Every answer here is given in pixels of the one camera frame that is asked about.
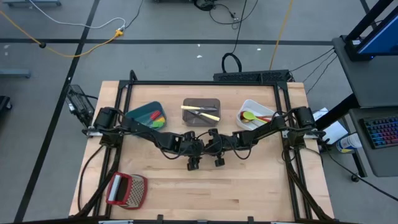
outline desk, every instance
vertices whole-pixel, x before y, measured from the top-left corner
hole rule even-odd
[[[352,62],[345,50],[345,43],[342,38],[334,38],[333,46],[340,60],[341,66],[347,76],[349,84],[353,90],[353,94],[345,98],[341,103],[331,109],[326,115],[317,120],[317,128],[325,129],[335,121],[348,114],[349,110],[351,119],[359,134],[363,149],[367,155],[374,175],[378,177],[397,176],[398,170],[391,169],[396,162],[391,158],[396,157],[398,147],[389,147],[388,149],[374,150],[370,147],[368,139],[362,134],[359,126],[358,117],[370,118],[377,117],[381,114],[390,116],[385,112],[394,111],[398,106],[398,100],[395,97],[398,76],[398,56],[377,56],[368,62]],[[359,109],[359,108],[375,108],[376,110]],[[352,154],[361,177],[366,177],[366,171],[358,152]]]
[[[103,82],[96,114],[102,107],[114,106],[118,85],[118,82]],[[292,107],[308,106],[302,83],[288,83],[288,87]],[[130,110],[156,100],[164,107],[168,120],[167,127],[162,131],[184,133],[194,130],[197,134],[207,131],[209,128],[186,127],[182,124],[180,105],[184,98],[218,98],[221,101],[222,119],[217,128],[223,134],[240,130],[235,117],[247,99],[276,110],[272,87],[218,85],[133,85]],[[98,137],[88,140],[82,166],[99,148],[99,141]],[[308,148],[317,150],[315,140],[306,139],[306,144]],[[227,152],[224,155],[226,165],[223,167],[215,167],[214,158],[204,156],[199,170],[187,171],[186,157],[170,161],[151,142],[126,136],[119,171],[147,177],[149,190],[141,209],[125,210],[113,206],[111,218],[155,220],[158,214],[163,214],[165,220],[243,221],[253,216],[255,221],[293,221],[287,172],[280,158],[281,152],[281,136],[275,133],[260,140],[245,161],[238,159],[233,152]],[[83,180],[82,205],[98,186],[103,156],[102,150],[88,165]],[[308,191],[325,213],[333,217],[319,155],[301,150],[301,156]],[[78,211],[77,187],[70,214]],[[299,191],[297,193],[300,216],[304,217],[302,197]],[[99,214],[104,214],[104,197]]]

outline clear plastic container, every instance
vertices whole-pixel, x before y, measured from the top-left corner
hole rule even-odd
[[[197,110],[206,114],[210,114],[221,118],[221,103],[219,99],[206,99],[206,98],[186,98],[182,103],[184,106],[197,106],[197,107],[212,107],[216,108],[215,111]],[[185,125],[192,127],[215,127],[218,121],[206,118],[204,116],[195,115],[187,110],[182,110],[182,119]]]
[[[236,124],[239,127],[250,131],[262,126],[264,123],[260,121],[251,121],[248,123],[242,122],[240,118],[242,111],[250,111],[256,116],[273,115],[275,113],[274,111],[266,108],[265,106],[262,106],[254,100],[246,100],[236,115]]]

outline yellow spoon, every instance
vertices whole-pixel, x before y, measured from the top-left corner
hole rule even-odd
[[[267,123],[267,121],[263,121],[262,119],[257,118],[256,115],[254,115],[254,114],[253,114],[252,112],[250,112],[250,111],[245,111],[245,112],[243,112],[243,117],[244,117],[244,119],[248,119],[248,120],[250,120],[250,121],[257,120],[257,121],[263,122],[264,124]]]

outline spoon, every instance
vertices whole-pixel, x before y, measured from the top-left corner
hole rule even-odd
[[[246,112],[246,111],[241,111],[241,121],[242,122],[244,122],[244,123],[248,123],[248,122],[251,122],[250,120],[248,120],[248,119],[245,119],[244,117],[243,117],[243,113],[244,112]],[[265,115],[265,116],[256,116],[257,118],[259,118],[259,119],[262,119],[263,121],[267,121],[267,122],[270,122],[270,119],[268,119],[268,117],[270,117],[270,116],[268,116],[268,115]]]
[[[262,119],[256,117],[256,116],[255,116],[252,112],[250,112],[250,111],[245,111],[245,112],[243,112],[243,117],[244,117],[244,119],[248,119],[248,120],[250,120],[250,121],[257,120],[257,121],[263,122],[264,124],[267,123],[267,121],[263,121]]]

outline keyboard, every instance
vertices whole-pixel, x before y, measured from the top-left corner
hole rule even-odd
[[[361,119],[372,149],[398,145],[398,116]]]
[[[289,82],[292,80],[288,70],[257,72],[216,73],[213,80],[218,82]]]

